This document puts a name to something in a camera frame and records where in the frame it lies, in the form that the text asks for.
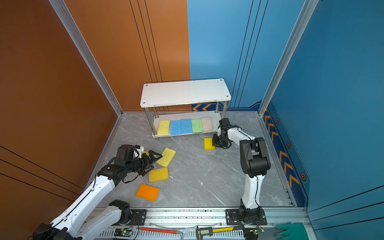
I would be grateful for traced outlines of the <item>thick yellow foam sponge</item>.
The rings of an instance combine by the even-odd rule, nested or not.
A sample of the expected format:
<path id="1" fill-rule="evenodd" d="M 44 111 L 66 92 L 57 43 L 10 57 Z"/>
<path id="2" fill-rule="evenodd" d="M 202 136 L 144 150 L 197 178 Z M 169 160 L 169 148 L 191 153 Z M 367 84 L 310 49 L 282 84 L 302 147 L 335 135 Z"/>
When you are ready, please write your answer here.
<path id="1" fill-rule="evenodd" d="M 204 149 L 206 151 L 211 151 L 216 149 L 216 147 L 213 145 L 212 138 L 204 138 Z"/>

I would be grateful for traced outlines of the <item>beige foam sponge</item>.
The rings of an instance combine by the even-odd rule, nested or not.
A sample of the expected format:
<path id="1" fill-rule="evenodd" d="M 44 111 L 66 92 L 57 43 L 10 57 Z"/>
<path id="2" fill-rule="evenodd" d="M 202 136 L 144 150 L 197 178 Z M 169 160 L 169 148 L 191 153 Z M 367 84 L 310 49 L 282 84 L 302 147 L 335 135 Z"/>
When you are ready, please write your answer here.
<path id="1" fill-rule="evenodd" d="M 213 124 L 211 117 L 204 117 L 201 118 L 202 121 L 202 127 L 204 133 L 209 133 L 213 131 Z"/>

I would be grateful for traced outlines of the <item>yellow cellulose sponge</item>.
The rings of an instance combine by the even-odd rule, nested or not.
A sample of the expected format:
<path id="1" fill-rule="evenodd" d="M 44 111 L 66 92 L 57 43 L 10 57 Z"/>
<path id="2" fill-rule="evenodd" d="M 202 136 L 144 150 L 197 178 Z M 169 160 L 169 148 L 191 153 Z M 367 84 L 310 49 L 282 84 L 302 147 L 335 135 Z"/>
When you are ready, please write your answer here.
<path id="1" fill-rule="evenodd" d="M 162 153 L 162 157 L 157 161 L 157 164 L 162 167 L 168 167 L 172 159 L 174 158 L 175 154 L 176 154 L 175 150 L 165 148 L 165 150 Z"/>
<path id="2" fill-rule="evenodd" d="M 167 136 L 170 134 L 170 120 L 160 120 L 158 125 L 158 136 Z"/>

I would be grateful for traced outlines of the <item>green cellulose sponge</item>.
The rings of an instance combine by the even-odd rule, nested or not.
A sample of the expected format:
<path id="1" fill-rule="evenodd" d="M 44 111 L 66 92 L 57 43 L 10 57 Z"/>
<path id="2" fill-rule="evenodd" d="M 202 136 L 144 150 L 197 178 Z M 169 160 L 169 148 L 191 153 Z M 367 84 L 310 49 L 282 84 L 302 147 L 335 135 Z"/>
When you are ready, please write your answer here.
<path id="1" fill-rule="evenodd" d="M 203 132 L 203 124 L 201 119 L 192 119 L 193 134 L 199 134 Z"/>

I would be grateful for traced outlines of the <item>blue cellulose sponge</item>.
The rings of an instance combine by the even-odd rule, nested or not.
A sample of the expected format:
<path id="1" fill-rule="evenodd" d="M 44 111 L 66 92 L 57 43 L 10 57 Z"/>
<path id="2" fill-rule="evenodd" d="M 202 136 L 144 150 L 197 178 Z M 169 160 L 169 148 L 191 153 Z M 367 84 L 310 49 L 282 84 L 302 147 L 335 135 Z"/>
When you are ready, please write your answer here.
<path id="1" fill-rule="evenodd" d="M 193 127 L 192 127 L 192 119 L 181 119 L 181 133 L 183 134 L 192 134 L 193 133 Z"/>
<path id="2" fill-rule="evenodd" d="M 170 122 L 170 135 L 176 136 L 182 134 L 181 121 L 171 121 Z"/>

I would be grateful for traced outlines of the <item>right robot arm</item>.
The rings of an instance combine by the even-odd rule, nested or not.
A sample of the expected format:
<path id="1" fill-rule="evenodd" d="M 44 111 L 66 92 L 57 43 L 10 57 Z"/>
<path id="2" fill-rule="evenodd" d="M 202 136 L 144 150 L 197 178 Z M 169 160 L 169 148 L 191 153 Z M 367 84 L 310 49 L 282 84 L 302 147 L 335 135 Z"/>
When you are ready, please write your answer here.
<path id="1" fill-rule="evenodd" d="M 240 149 L 240 165 L 246 175 L 245 190 L 237 210 L 226 210 L 227 225 L 265 226 L 267 219 L 260 205 L 262 183 L 271 168 L 267 144 L 262 137 L 253 137 L 229 119 L 219 121 L 219 129 L 213 136 L 213 146 L 228 149 L 236 144 Z"/>

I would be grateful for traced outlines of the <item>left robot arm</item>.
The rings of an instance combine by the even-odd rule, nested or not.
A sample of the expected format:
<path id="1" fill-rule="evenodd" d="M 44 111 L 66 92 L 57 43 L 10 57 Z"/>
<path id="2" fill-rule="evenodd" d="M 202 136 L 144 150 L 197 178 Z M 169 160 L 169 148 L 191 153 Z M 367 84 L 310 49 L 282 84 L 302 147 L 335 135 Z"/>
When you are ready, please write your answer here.
<path id="1" fill-rule="evenodd" d="M 119 183 L 125 183 L 130 173 L 145 176 L 154 169 L 162 154 L 139 145 L 121 145 L 113 157 L 94 176 L 88 188 L 50 224 L 40 224 L 30 236 L 32 240 L 93 240 L 112 224 L 137 225 L 130 204 L 112 201 L 98 216 L 87 217 Z"/>

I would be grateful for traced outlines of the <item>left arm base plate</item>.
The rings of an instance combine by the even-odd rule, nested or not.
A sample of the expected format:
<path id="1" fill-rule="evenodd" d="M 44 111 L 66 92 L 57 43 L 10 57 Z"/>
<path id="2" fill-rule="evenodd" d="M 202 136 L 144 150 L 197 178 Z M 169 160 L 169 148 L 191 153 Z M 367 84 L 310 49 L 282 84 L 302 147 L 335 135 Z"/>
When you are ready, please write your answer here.
<path id="1" fill-rule="evenodd" d="M 120 220 L 117 222 L 120 226 L 144 226 L 146 221 L 147 210 L 125 210 L 122 211 Z"/>

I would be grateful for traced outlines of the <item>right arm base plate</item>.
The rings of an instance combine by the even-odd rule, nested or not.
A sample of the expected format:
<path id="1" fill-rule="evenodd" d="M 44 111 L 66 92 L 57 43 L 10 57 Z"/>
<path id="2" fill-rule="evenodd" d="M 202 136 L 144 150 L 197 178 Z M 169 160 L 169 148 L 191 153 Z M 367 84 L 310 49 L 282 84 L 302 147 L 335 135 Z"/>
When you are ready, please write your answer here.
<path id="1" fill-rule="evenodd" d="M 241 214 L 238 209 L 226 209 L 225 210 L 226 215 L 226 224 L 228 226 L 237 226 L 237 225 L 259 225 L 259 226 L 266 226 L 268 224 L 267 217 L 265 215 L 265 212 L 261 210 L 260 214 L 256 214 L 254 217 L 250 217 L 248 219 L 248 223 L 241 220 Z"/>

